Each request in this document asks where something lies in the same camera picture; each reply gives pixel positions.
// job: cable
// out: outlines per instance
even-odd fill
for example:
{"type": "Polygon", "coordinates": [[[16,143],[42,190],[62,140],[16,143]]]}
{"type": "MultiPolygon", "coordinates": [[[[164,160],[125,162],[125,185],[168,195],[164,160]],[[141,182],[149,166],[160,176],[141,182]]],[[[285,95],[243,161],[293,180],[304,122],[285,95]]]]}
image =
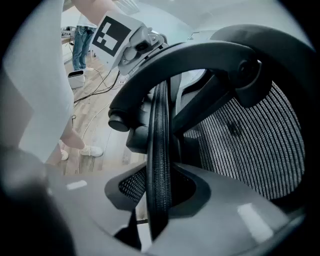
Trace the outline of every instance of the cable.
{"type": "Polygon", "coordinates": [[[80,103],[80,101],[78,101],[75,105],[73,105],[73,107],[75,108],[79,103],[80,103]]]}
{"type": "Polygon", "coordinates": [[[114,87],[112,87],[112,89],[111,90],[118,90],[121,86],[123,86],[124,84],[125,84],[125,82],[119,82],[120,84],[116,87],[116,88],[114,88],[114,87]]]}
{"type": "MultiPolygon", "coordinates": [[[[109,106],[111,104],[111,102],[109,102],[107,105],[105,105],[102,109],[100,109],[91,119],[91,121],[89,122],[88,126],[84,129],[83,135],[81,137],[81,139],[83,140],[85,133],[87,131],[87,129],[89,128],[91,122],[95,119],[95,117],[102,111],[104,110],[107,106],[109,106]]],[[[79,151],[78,151],[78,174],[80,174],[80,161],[79,161],[79,151]]]]}
{"type": "Polygon", "coordinates": [[[80,36],[83,36],[85,33],[87,33],[87,32],[85,31],[85,32],[83,32],[83,34],[81,34],[79,28],[78,28],[78,32],[79,32],[80,36]]]}
{"type": "Polygon", "coordinates": [[[99,76],[101,77],[101,79],[102,79],[102,81],[103,81],[104,79],[103,79],[102,75],[100,74],[100,71],[99,71],[98,69],[95,69],[95,68],[94,68],[94,70],[99,73],[99,76]]]}
{"type": "Polygon", "coordinates": [[[110,87],[107,87],[107,88],[105,88],[105,89],[99,90],[99,91],[97,92],[98,88],[100,87],[100,85],[101,85],[102,83],[104,83],[105,79],[108,77],[108,75],[110,74],[110,72],[111,72],[111,70],[109,71],[109,73],[106,75],[106,77],[102,80],[102,82],[98,85],[98,87],[97,87],[92,93],[90,93],[90,94],[87,95],[87,96],[84,96],[84,97],[82,97],[82,98],[77,99],[76,101],[74,101],[74,104],[76,104],[76,103],[78,103],[79,101],[82,101],[82,100],[84,100],[84,99],[87,99],[87,98],[89,98],[89,97],[92,96],[92,95],[104,94],[104,93],[107,93],[107,92],[109,92],[110,90],[112,90],[112,88],[115,86],[115,84],[116,84],[116,82],[117,82],[117,79],[118,79],[118,77],[119,77],[119,75],[120,75],[120,71],[118,71],[118,74],[116,75],[116,78],[115,78],[113,84],[112,84],[110,87]]]}
{"type": "Polygon", "coordinates": [[[70,49],[70,51],[72,52],[72,54],[74,54],[74,52],[71,50],[70,42],[71,42],[71,34],[70,34],[70,39],[69,39],[69,43],[68,43],[68,45],[69,45],[69,49],[70,49]]]}
{"type": "Polygon", "coordinates": [[[84,42],[84,34],[85,34],[85,33],[87,33],[87,32],[84,32],[84,33],[82,34],[82,36],[81,36],[81,41],[82,41],[83,44],[85,44],[85,42],[84,42]]]}

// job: shoe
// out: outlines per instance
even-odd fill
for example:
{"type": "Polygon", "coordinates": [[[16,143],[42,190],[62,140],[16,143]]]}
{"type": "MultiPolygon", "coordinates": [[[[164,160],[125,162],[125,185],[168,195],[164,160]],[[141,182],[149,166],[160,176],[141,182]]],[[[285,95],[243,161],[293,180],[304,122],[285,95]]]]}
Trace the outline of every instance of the shoe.
{"type": "Polygon", "coordinates": [[[81,70],[83,70],[83,72],[87,73],[87,72],[91,72],[91,71],[93,71],[95,69],[93,67],[86,67],[86,68],[81,69],[81,70]]]}
{"type": "Polygon", "coordinates": [[[61,160],[62,161],[65,161],[65,160],[67,160],[68,159],[68,157],[69,157],[69,154],[68,154],[68,152],[67,151],[65,151],[65,150],[63,150],[63,149],[61,149],[61,160]]]}
{"type": "Polygon", "coordinates": [[[83,156],[100,157],[104,152],[100,147],[85,145],[83,149],[79,150],[79,153],[83,156]]]}

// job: white cloth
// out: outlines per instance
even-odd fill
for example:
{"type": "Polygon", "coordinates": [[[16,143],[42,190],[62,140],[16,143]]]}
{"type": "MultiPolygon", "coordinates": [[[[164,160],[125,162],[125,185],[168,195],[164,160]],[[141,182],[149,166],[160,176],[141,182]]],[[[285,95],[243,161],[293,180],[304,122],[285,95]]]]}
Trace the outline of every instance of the white cloth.
{"type": "MultiPolygon", "coordinates": [[[[22,97],[26,102],[23,107],[20,100],[20,107],[10,118],[29,115],[18,145],[13,146],[34,154],[42,162],[55,149],[73,113],[74,94],[61,46],[63,4],[64,0],[42,1],[21,26],[3,58],[4,72],[16,94],[20,94],[12,101],[22,97]]],[[[8,118],[1,121],[10,122],[8,118]]]]}
{"type": "Polygon", "coordinates": [[[90,27],[90,28],[96,28],[97,26],[93,23],[91,23],[86,16],[83,14],[80,15],[79,21],[78,21],[78,26],[83,26],[83,27],[90,27]]]}

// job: mesh seat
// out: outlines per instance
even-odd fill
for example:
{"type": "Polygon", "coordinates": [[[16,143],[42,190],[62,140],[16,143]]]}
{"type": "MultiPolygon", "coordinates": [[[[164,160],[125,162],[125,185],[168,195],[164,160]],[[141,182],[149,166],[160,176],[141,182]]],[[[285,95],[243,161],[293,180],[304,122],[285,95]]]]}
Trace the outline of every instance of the mesh seat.
{"type": "MultiPolygon", "coordinates": [[[[198,91],[182,95],[181,107],[198,91]]],[[[267,199],[295,190],[305,171],[298,119],[274,82],[254,107],[233,98],[184,137],[198,141],[199,167],[240,180],[267,199]]]]}

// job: person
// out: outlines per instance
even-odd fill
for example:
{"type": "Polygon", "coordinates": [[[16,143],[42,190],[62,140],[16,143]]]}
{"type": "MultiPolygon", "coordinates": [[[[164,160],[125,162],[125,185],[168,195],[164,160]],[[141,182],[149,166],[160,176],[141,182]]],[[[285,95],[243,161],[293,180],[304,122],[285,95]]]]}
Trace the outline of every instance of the person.
{"type": "MultiPolygon", "coordinates": [[[[96,25],[107,11],[122,13],[111,0],[72,2],[96,25]]],[[[64,0],[43,0],[36,7],[12,39],[0,70],[4,85],[0,105],[5,109],[0,116],[0,144],[20,148],[52,165],[62,159],[59,139],[82,155],[103,153],[86,145],[72,128],[74,94],[61,46],[63,6],[64,0]]]]}
{"type": "Polygon", "coordinates": [[[74,71],[93,71],[92,67],[86,65],[86,55],[90,48],[91,39],[97,26],[91,23],[86,16],[80,15],[78,25],[74,32],[74,47],[72,51],[72,64],[74,71]]]}

